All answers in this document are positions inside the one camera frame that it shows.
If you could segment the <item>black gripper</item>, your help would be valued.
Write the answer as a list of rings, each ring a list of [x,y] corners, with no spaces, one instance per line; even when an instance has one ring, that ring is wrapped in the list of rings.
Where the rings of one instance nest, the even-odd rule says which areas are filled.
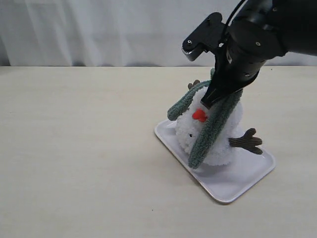
[[[201,103],[207,109],[251,84],[267,60],[248,52],[232,38],[220,49],[215,72]]]

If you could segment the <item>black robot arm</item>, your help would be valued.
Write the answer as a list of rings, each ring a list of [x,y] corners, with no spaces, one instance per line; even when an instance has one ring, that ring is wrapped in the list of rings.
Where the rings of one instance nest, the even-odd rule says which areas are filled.
[[[253,83],[268,60],[288,52],[316,56],[317,2],[249,0],[234,17],[222,43],[201,99],[206,108]]]

